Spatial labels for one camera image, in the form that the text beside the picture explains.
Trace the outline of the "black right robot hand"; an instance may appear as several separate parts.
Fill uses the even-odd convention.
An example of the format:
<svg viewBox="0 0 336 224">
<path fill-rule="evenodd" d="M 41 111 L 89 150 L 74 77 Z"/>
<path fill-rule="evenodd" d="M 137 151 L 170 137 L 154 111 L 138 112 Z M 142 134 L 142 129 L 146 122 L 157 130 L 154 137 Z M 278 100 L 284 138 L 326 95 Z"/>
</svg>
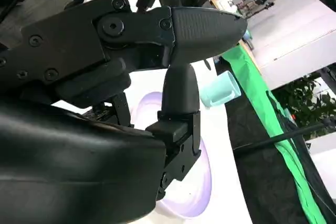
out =
<svg viewBox="0 0 336 224">
<path fill-rule="evenodd" d="M 25 27 L 1 53 L 1 223 L 127 223 L 149 214 L 201 156 L 192 63 L 243 36 L 240 15 L 201 7 L 133 12 L 92 0 Z M 158 121 L 145 130 L 79 108 L 121 98 L 130 74 L 165 69 Z"/>
</svg>

